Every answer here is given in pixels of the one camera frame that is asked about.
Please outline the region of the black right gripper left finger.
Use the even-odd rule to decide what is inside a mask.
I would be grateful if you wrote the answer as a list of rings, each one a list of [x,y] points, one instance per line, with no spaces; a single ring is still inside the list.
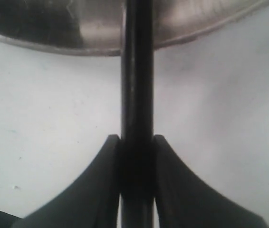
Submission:
[[[115,228],[119,205],[117,156],[120,139],[108,136],[87,169],[62,193],[15,228]]]

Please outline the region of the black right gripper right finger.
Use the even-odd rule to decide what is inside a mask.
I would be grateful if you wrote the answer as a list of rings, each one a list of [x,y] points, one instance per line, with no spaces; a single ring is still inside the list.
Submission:
[[[192,172],[162,135],[156,149],[156,205],[162,228],[266,228],[259,215],[221,195]]]

